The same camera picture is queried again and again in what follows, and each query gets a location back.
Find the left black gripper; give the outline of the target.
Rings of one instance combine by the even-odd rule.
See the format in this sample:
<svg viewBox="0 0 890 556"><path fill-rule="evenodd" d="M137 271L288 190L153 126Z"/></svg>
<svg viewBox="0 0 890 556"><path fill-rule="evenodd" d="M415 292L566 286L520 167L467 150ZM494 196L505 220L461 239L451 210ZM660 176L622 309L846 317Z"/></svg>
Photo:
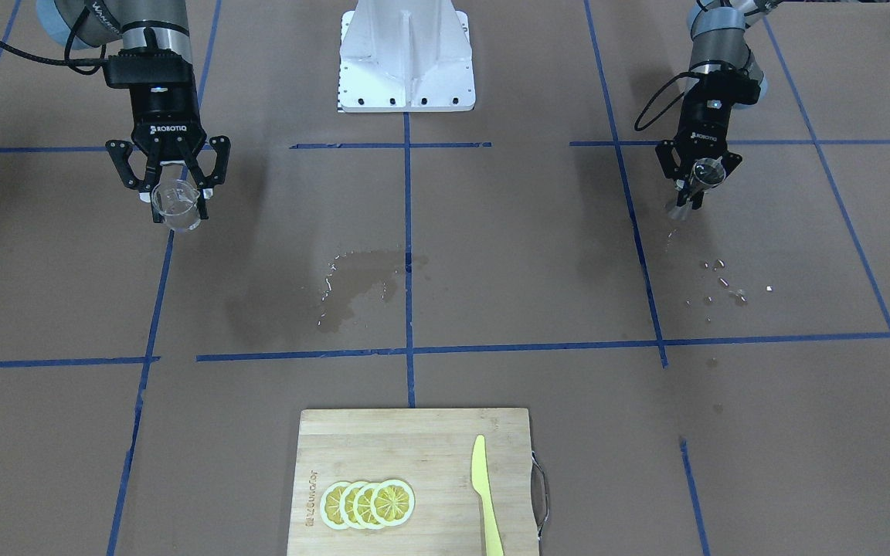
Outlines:
<svg viewBox="0 0 890 556"><path fill-rule="evenodd" d="M661 171L678 192L685 188L683 168L692 166L688 177L692 210L699 210L705 193L720 186L742 162L741 155L728 151L732 106L732 99L703 85L692 86L683 98L674 140L658 141L654 147Z"/></svg>

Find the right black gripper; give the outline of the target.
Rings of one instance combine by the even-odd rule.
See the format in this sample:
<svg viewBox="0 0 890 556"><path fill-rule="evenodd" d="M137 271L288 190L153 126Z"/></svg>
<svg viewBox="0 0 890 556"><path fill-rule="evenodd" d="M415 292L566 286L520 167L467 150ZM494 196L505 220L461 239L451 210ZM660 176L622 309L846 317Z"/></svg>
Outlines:
<svg viewBox="0 0 890 556"><path fill-rule="evenodd" d="M105 144L121 183L137 192L144 203L151 204L153 191L160 182L160 166L185 164L190 158L190 174L200 200L211 199L213 189L225 183L232 141L227 136L209 139L216 156L212 171L202 172L197 159L202 149L202 125L195 84L135 84L128 91L133 109L131 140L134 143L114 138ZM134 145L146 157L142 177L131 167Z"/></svg>

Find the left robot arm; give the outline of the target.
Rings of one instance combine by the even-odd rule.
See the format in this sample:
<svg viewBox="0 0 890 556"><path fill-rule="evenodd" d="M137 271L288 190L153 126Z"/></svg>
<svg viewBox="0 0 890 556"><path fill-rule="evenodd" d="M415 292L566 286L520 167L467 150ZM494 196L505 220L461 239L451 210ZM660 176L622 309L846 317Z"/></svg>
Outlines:
<svg viewBox="0 0 890 556"><path fill-rule="evenodd" d="M756 105L767 81L746 43L746 30L762 20L777 1L702 1L688 15L692 51L688 79L679 97L677 133L654 148L677 199L667 208L672 219L699 210L705 193L734 172L742 156L728 149L731 113Z"/></svg>

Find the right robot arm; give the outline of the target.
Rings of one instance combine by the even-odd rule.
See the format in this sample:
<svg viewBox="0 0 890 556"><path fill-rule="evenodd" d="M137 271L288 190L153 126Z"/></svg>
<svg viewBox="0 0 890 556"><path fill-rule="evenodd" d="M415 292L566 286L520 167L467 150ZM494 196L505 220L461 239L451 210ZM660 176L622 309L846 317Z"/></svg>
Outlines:
<svg viewBox="0 0 890 556"><path fill-rule="evenodd" d="M66 50L121 42L102 60L107 86L127 90L133 133L106 144L124 186L148 200L166 165L188 169L202 199L225 182L226 136L202 129L184 1L39 1L47 35Z"/></svg>

